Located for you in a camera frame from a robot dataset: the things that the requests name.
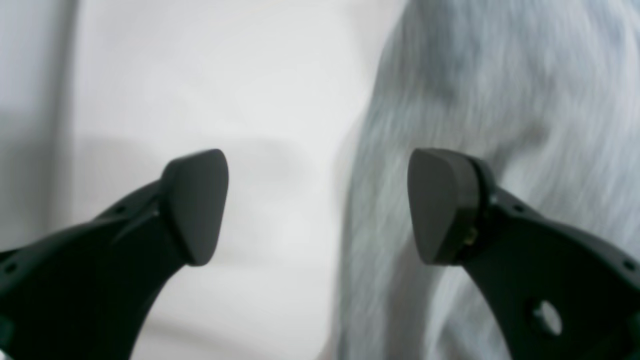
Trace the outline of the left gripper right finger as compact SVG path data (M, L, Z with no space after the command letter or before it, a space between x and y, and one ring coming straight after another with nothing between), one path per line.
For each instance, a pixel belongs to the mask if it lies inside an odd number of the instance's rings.
M544 218L464 153L414 150L407 191L420 259L464 268L512 359L639 358L639 264L631 255Z

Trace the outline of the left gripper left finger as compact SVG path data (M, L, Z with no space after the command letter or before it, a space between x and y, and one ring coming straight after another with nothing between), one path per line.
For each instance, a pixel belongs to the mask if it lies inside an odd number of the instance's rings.
M128 360L166 283L212 259L229 170L219 149L170 161L96 218L1 253L3 360Z

